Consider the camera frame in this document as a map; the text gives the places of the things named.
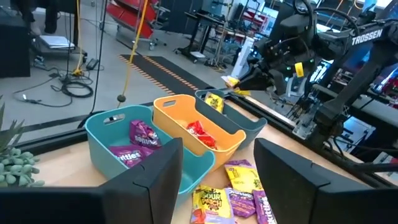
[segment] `candy bag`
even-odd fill
[[[240,90],[239,88],[234,88],[234,86],[239,83],[239,79],[233,78],[231,76],[222,76],[221,78],[224,80],[225,85],[228,88],[233,88],[233,91],[235,93],[237,93],[239,95],[243,95],[243,96],[250,96],[251,95],[251,92],[248,91],[248,90]]]
[[[259,224],[277,224],[265,191],[253,190],[253,196]]]
[[[217,149],[216,141],[214,140],[213,137],[211,137],[209,134],[205,132],[200,121],[195,121],[188,124],[187,130],[208,147],[212,149]]]
[[[130,141],[138,146],[145,146],[153,150],[162,146],[156,132],[141,120],[130,122]]]
[[[220,113],[223,112],[224,99],[219,97],[218,95],[207,92],[207,94],[205,96],[205,103],[207,103],[209,106],[211,106],[218,112],[220,112]]]
[[[225,165],[234,165],[234,166],[247,165],[247,166],[251,166],[250,162],[245,160],[245,159],[236,160],[236,161],[228,161]]]
[[[252,194],[240,192],[231,188],[227,188],[226,191],[229,195],[229,201],[231,202],[234,215],[247,218],[256,212]]]
[[[234,224],[226,191],[199,185],[193,192],[191,224]]]
[[[250,193],[253,190],[262,190],[259,174],[252,166],[225,165],[226,173],[235,190]]]
[[[133,167],[153,153],[147,147],[137,145],[111,146],[109,150],[128,167]]]

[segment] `black floor mat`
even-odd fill
[[[121,55],[121,59],[125,62],[128,62],[129,57],[130,55]],[[132,67],[170,95],[194,95],[195,91],[209,86],[163,57],[135,55]]]

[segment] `yellow candy bag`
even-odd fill
[[[199,185],[193,192],[191,224],[234,224],[226,191]]]
[[[231,76],[223,76],[223,77],[221,77],[223,80],[224,80],[224,82],[225,82],[225,84],[226,84],[226,86],[228,87],[228,88],[232,88],[232,87],[234,87],[236,84],[238,84],[239,83],[239,80],[237,79],[237,78],[233,78],[233,77],[231,77]],[[240,95],[244,95],[244,96],[250,96],[251,95],[251,92],[250,91],[247,91],[247,90],[240,90],[239,88],[235,88],[234,89],[234,92],[235,93],[237,93],[237,94],[240,94]]]
[[[220,112],[220,113],[223,112],[224,99],[219,97],[218,95],[207,92],[207,94],[205,96],[205,103],[207,103],[209,106],[211,106],[218,112]]]
[[[263,190],[256,168],[246,165],[225,165],[232,187],[246,193]]]

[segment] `dark teal bin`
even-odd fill
[[[109,118],[116,118],[116,120],[109,121]],[[172,140],[168,134],[153,124],[152,110],[146,106],[134,105],[105,111],[90,117],[85,124],[91,161],[108,180],[128,169],[108,150],[108,147],[130,144],[129,123],[135,119],[142,120],[153,128],[162,144]],[[204,155],[197,156],[184,148],[182,163],[182,178],[176,208],[190,197],[196,186],[214,166],[215,155],[213,152],[207,151]]]
[[[260,118],[258,121],[252,121],[227,104],[224,104],[223,113],[221,114],[205,103],[204,99],[208,92],[222,98],[225,97],[224,92],[221,90],[198,90],[195,92],[195,98],[197,99],[195,107],[197,111],[230,134],[236,133],[238,130],[243,130],[246,133],[246,139],[238,147],[238,150],[248,146],[267,124],[267,120]]]

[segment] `orange plastic bin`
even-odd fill
[[[201,156],[207,150],[214,152],[216,161],[211,171],[219,168],[231,158],[235,150],[245,140],[246,134],[238,130],[227,133],[214,122],[195,109],[195,97],[174,95],[158,98],[154,101],[154,123],[173,138],[182,138],[184,146],[194,154]],[[188,124],[200,121],[205,131],[216,140],[217,149],[211,149],[190,134]]]

